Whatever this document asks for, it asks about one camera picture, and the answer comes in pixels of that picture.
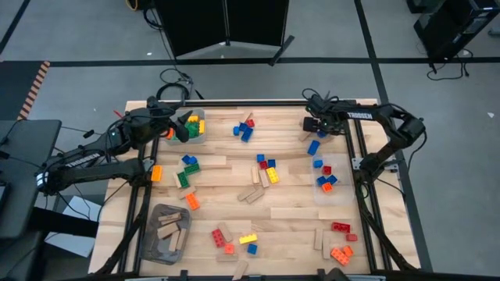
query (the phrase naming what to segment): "wooden table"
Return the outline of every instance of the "wooden table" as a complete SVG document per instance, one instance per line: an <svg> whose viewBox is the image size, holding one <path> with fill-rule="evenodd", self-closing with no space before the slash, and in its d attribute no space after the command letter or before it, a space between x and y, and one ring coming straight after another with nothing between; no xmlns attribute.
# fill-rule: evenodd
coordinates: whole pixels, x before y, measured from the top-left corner
<svg viewBox="0 0 500 281"><path fill-rule="evenodd" d="M362 99L358 102L373 104L377 101ZM140 107L145 107L145 101L127 103L127 110ZM244 110L249 109L253 111L255 131L246 144L240 137L233 136L232 128L238 124ZM306 152L311 140L318 137L310 136L303 142L298 140L302 132L299 122L308 115L303 106L207 107L205 115L207 138L204 144L169 146L160 142L157 165L163 165L163 175L161 182L153 185L149 208L149 214L157 204L189 209L185 200L177 199L179 190L171 171L182 165L180 158L186 153L195 155L202 171L190 176L189 180L198 189L195 195L201 207L191 212L193 221L184 256L181 261L170 266L142 261L141 276L178 276L181 269L187 269L190 276L232 276L235 262L215 260L216 255L223 252L223 249L215 247L211 235L219 222L225 222L237 238L234 241L236 252L240 259L249 263L245 275L312 275L316 274L317 269L328 272L333 267L341 267L333 258L325 260L321 251L313 249L315 228L324 229L323 235L330 238L330 247L352 246L355 255L349 265L341 267L344 272L370 272L355 199L342 206L319 206L314 201L311 157ZM378 123L362 122L362 128L368 152L378 151L387 143L387 137ZM339 154L346 161L341 165L348 167L344 137L327 137L320 141L322 144L318 153ZM353 142L359 154L355 133ZM203 148L202 153L190 153L198 148ZM277 160L280 182L266 189L263 197L249 205L245 201L238 201L237 195L252 185L251 167L257 165L257 154ZM137 152L130 151L122 158L136 156ZM351 176L347 169L339 173L340 184L347 181L346 176ZM380 178L399 185L396 174L385 172ZM122 182L110 181L106 197ZM375 187L387 236L405 258L418 267L416 246L401 194L379 181ZM141 196L140 192L136 213L142 202ZM89 272L99 269L122 239L129 197L130 187L127 186L104 207ZM333 221L351 224L352 232L358 234L358 242L347 243L343 233L330 231ZM258 255L254 258L249 257L246 248L238 243L241 234L251 232L256 232L259 238ZM378 268L382 269L378 240L374 234L372 238ZM134 238L129 248L127 271L132 270L135 245Z"/></svg>

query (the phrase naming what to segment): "yellow lego brick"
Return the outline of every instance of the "yellow lego brick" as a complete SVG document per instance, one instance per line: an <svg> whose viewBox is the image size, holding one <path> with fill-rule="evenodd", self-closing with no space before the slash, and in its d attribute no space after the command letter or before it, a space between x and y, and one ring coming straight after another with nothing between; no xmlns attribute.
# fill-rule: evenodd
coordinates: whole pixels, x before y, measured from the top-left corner
<svg viewBox="0 0 500 281"><path fill-rule="evenodd" d="M200 134L205 133L205 120L200 120Z"/></svg>
<svg viewBox="0 0 500 281"><path fill-rule="evenodd" d="M253 241L257 241L257 234L255 233L240 237L240 244L250 243Z"/></svg>
<svg viewBox="0 0 500 281"><path fill-rule="evenodd" d="M268 168L266 171L267 171L267 176L269 176L269 181L271 183L277 183L280 181L280 178L278 177L278 174L276 173L274 167Z"/></svg>
<svg viewBox="0 0 500 281"><path fill-rule="evenodd" d="M189 116L189 119L187 119L188 122L198 122L198 120L198 116Z"/></svg>

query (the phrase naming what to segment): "concrete floor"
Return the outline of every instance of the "concrete floor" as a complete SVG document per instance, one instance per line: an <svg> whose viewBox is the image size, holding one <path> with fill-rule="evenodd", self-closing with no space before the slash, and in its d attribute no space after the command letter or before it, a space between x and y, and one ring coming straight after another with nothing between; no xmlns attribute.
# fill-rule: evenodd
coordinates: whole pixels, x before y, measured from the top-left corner
<svg viewBox="0 0 500 281"><path fill-rule="evenodd" d="M0 0L0 34L9 6ZM362 0L378 57L420 58L405 0ZM491 24L498 24L500 18ZM489 27L468 46L476 57L500 56L500 38ZM285 56L367 58L352 0L291 0L287 33L296 36ZM262 50L213 51L193 58L268 56ZM123 2L37 0L27 8L5 51L5 60L168 59L158 32ZM64 125L103 131L127 100L141 100L162 85L161 66L51 68L30 114L61 119ZM381 65L391 102L425 119L427 145L412 164L411 178L423 230L436 272L500 276L499 64L469 64L470 77L433 82L426 64ZM206 98L298 98L304 87L331 90L342 98L378 98L369 64L278 64L181 66ZM458 65L440 75L454 76ZM84 143L79 133L63 131L58 147ZM408 158L412 149L405 151ZM103 195L105 183L81 188ZM77 194L65 190L65 194ZM69 265L53 263L56 271ZM48 271L47 279L55 273Z"/></svg>

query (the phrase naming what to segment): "plastic bin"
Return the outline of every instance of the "plastic bin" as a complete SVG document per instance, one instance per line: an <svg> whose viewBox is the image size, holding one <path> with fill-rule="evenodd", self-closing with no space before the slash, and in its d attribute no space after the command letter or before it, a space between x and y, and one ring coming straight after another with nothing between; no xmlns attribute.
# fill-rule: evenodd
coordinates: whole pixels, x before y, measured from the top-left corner
<svg viewBox="0 0 500 281"><path fill-rule="evenodd" d="M186 229L186 237L184 238L184 246L188 240L189 229L191 227L191 215L185 208L158 204L153 208L151 218L149 218L146 232L144 235L143 245L141 249L141 258L147 261L154 261L164 265L173 265L182 258L184 251L175 250L169 251L170 237L166 239L158 238L158 228L161 227L158 217L162 215L172 215L180 213L180 221L177 221L179 229Z"/></svg>
<svg viewBox="0 0 500 281"><path fill-rule="evenodd" d="M316 160L323 160L321 168L314 168L313 163ZM323 176L323 167L331 166L332 175L337 177L337 182L333 185L331 192L325 193L316 179ZM344 154L325 154L314 155L311 161L312 169L312 192L314 201L318 205L350 205L354 199L354 185L352 184L352 172L350 160Z"/></svg>
<svg viewBox="0 0 500 281"><path fill-rule="evenodd" d="M175 114L170 117L173 121L177 120L177 117L182 116L188 111L192 110L192 116L199 116L200 120L205 120L205 110L202 108L186 108L186 109L178 109ZM186 143L181 143L180 140L167 140L165 137L162 138L168 145L179 145L179 144L202 144L206 139L206 131L207 131L207 123L205 121L205 132L195 138L190 138Z"/></svg>

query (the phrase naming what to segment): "black panel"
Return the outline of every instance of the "black panel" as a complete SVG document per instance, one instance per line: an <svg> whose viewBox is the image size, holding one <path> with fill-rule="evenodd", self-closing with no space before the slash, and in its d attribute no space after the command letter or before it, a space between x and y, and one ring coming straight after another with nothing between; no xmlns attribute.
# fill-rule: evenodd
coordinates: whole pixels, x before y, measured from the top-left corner
<svg viewBox="0 0 500 281"><path fill-rule="evenodd" d="M222 0L155 0L174 56L224 42Z"/></svg>
<svg viewBox="0 0 500 281"><path fill-rule="evenodd" d="M232 41L281 46L288 0L227 0Z"/></svg>

